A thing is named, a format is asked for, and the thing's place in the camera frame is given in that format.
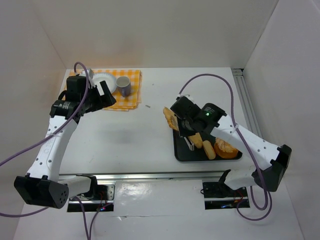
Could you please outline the metal tongs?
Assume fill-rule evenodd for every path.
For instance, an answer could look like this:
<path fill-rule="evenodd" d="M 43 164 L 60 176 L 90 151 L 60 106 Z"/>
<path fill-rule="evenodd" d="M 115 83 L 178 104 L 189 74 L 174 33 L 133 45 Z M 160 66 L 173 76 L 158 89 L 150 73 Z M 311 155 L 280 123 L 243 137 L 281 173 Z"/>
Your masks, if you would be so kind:
<path fill-rule="evenodd" d="M 178 118 L 178 117 L 175 115 L 175 116 L 174 116 L 174 121 L 175 121 L 176 127 L 177 127 L 177 129 L 178 129 L 177 118 Z M 189 148 L 190 151 L 194 151 L 194 150 L 195 150 L 195 145 L 188 139 L 188 137 L 180 137 L 180 138 L 183 138 L 183 139 L 184 139 L 184 141 L 186 142 L 186 144 L 187 144 L 187 146 L 188 146 L 188 148 Z"/>

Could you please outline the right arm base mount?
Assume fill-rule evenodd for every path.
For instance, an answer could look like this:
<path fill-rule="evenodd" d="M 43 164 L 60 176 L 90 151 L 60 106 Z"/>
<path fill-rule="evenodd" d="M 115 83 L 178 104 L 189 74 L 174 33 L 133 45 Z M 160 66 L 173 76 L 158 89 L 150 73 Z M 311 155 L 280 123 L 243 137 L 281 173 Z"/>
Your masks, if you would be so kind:
<path fill-rule="evenodd" d="M 206 210 L 250 208 L 248 192 L 245 187 L 233 190 L 219 182 L 203 182 L 200 193 L 204 197 Z"/>

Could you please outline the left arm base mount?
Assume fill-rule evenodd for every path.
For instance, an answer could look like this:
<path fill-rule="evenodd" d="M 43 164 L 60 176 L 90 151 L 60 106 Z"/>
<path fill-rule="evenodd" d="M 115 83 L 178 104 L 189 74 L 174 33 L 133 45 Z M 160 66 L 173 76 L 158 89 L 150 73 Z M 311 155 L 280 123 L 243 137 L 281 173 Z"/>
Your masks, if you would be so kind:
<path fill-rule="evenodd" d="M 87 193 L 77 194 L 76 197 L 80 199 L 83 209 L 86 213 L 93 213 L 97 210 L 101 212 L 114 211 L 115 199 L 115 182 L 98 182 L 98 187 L 94 195 Z"/>

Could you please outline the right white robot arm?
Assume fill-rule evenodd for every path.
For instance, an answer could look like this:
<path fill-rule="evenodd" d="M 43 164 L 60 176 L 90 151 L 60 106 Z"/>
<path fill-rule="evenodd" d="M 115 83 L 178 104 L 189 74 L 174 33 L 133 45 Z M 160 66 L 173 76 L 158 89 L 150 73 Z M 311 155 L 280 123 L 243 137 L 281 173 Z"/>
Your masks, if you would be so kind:
<path fill-rule="evenodd" d="M 212 103 L 199 107 L 186 96 L 177 98 L 170 108 L 177 116 L 178 129 L 182 136 L 200 133 L 221 139 L 253 158 L 253 166 L 242 170 L 226 170 L 220 183 L 232 190 L 259 186 L 276 192 L 286 172 L 292 149 L 287 145 L 277 146 L 253 132 L 234 123 L 232 117 Z"/>

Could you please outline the long bread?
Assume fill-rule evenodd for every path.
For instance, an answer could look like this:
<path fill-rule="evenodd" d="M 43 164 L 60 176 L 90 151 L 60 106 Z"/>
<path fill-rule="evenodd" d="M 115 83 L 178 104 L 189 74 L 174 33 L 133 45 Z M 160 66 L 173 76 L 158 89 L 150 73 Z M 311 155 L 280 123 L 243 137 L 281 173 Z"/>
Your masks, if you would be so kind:
<path fill-rule="evenodd" d="M 167 107 L 164 107 L 162 112 L 165 116 L 168 126 L 175 131 L 179 131 L 178 121 L 173 111 Z"/>

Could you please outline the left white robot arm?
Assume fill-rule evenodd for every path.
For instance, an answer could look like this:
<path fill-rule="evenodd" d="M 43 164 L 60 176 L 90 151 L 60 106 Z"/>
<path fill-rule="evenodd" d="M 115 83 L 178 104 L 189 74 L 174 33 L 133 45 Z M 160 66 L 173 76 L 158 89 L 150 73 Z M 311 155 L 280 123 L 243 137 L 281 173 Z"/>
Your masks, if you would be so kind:
<path fill-rule="evenodd" d="M 98 85 L 87 82 L 85 76 L 70 76 L 64 90 L 50 110 L 47 137 L 25 176 L 17 176 L 14 187 L 28 205 L 61 209 L 68 199 L 83 195 L 94 199 L 105 190 L 97 178 L 89 174 L 77 174 L 67 180 L 59 180 L 63 156 L 81 117 L 116 103 L 107 83 Z"/>

